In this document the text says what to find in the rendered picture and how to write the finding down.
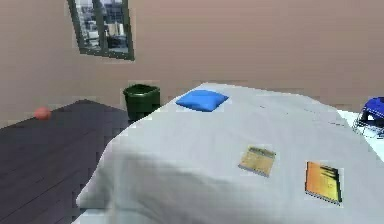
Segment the blue pillow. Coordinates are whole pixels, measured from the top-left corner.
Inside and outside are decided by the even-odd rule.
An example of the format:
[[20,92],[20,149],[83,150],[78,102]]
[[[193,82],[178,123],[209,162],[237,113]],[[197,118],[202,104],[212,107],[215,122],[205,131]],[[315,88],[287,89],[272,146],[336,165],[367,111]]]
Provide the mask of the blue pillow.
[[217,109],[228,96],[210,90],[193,90],[182,96],[176,104],[191,110],[212,112]]

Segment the dark green waste bin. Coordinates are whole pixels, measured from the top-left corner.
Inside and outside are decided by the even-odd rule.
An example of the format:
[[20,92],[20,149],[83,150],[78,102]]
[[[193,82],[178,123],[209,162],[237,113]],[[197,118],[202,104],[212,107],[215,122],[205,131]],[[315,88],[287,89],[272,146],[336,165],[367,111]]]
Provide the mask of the dark green waste bin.
[[137,121],[154,112],[161,105],[160,88],[146,84],[134,84],[124,89],[128,118]]

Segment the bed with white cover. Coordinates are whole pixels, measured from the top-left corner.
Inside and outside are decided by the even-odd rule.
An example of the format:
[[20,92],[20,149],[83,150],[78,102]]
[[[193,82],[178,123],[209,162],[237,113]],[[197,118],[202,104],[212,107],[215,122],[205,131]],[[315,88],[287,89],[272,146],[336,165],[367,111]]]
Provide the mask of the bed with white cover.
[[[73,224],[384,224],[384,161],[331,106],[219,84],[198,112],[169,102],[106,146]],[[276,153],[269,177],[238,167]],[[342,203],[305,193],[306,164],[336,168]]]

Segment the tan yellow book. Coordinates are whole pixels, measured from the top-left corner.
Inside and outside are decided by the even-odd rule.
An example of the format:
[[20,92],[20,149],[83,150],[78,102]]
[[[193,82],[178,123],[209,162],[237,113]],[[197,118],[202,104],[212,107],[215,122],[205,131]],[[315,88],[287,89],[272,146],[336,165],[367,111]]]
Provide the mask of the tan yellow book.
[[265,148],[250,146],[242,155],[238,167],[264,177],[269,177],[276,153]]

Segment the grey framed window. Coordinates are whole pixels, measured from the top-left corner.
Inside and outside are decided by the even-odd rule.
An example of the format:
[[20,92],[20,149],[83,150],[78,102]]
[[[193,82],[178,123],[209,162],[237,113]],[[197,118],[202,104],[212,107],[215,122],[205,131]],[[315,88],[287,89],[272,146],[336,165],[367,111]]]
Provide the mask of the grey framed window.
[[128,0],[67,0],[84,55],[135,60]]

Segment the orange book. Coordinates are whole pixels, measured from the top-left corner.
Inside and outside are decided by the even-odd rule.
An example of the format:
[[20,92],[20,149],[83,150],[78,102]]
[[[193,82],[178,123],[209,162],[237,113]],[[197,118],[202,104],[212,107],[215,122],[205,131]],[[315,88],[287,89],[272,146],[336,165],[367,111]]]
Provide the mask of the orange book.
[[308,162],[306,164],[305,193],[340,205],[342,196],[339,171],[333,167]]

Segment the orange ball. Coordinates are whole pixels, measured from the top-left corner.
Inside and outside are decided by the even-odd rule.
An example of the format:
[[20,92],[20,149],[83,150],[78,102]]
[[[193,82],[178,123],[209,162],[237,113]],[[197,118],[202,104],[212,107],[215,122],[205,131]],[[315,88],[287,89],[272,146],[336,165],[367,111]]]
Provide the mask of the orange ball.
[[49,120],[51,118],[51,111],[46,107],[37,108],[34,112],[34,117],[38,120]]

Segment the blue and white helmet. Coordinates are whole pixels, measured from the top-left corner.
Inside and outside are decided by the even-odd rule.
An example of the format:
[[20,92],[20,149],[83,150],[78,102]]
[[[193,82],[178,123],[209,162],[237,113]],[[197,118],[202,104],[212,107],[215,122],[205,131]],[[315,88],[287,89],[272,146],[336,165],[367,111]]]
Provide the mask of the blue and white helmet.
[[373,97],[364,104],[352,129],[364,137],[384,139],[384,96]]

